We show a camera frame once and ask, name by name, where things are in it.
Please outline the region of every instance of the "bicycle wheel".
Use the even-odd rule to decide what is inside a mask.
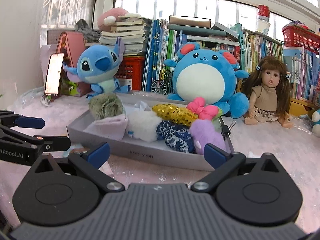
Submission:
[[[165,95],[168,92],[168,85],[163,80],[153,81],[151,92]]]

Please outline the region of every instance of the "lavender plush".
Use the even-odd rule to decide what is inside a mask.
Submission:
[[[196,148],[196,153],[204,155],[204,146],[212,143],[221,150],[226,151],[226,144],[220,132],[216,132],[214,125],[210,120],[195,120],[189,129]]]

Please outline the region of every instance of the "gray ribbed panel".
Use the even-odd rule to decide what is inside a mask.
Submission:
[[[293,223],[243,225],[222,213],[209,194],[194,193],[185,184],[131,184],[107,194],[77,223],[56,228],[23,223],[12,233],[17,240],[296,240],[304,235]]]

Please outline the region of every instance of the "red plastic basket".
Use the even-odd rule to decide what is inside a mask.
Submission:
[[[319,54],[320,36],[315,33],[296,26],[285,26],[282,32],[286,47],[304,47]]]
[[[131,85],[132,90],[141,91],[145,57],[124,57],[115,77]]]

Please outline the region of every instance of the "blue plush toy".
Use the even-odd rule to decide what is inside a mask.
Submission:
[[[312,114],[313,127],[312,132],[320,137],[320,109]]]
[[[209,105],[222,109],[222,114],[230,111],[232,118],[239,118],[249,109],[249,100],[243,93],[235,93],[236,78],[247,78],[249,73],[239,69],[236,58],[226,50],[218,52],[200,49],[196,42],[188,42],[178,50],[180,61],[164,61],[174,67],[173,90],[169,99],[192,102],[197,97],[205,99]]]
[[[113,50],[104,45],[93,45],[81,54],[76,68],[64,64],[63,69],[72,82],[91,84],[93,93],[87,98],[102,93],[127,93],[130,86],[120,86],[119,80],[114,78],[122,62],[124,49],[121,37],[117,38]]]

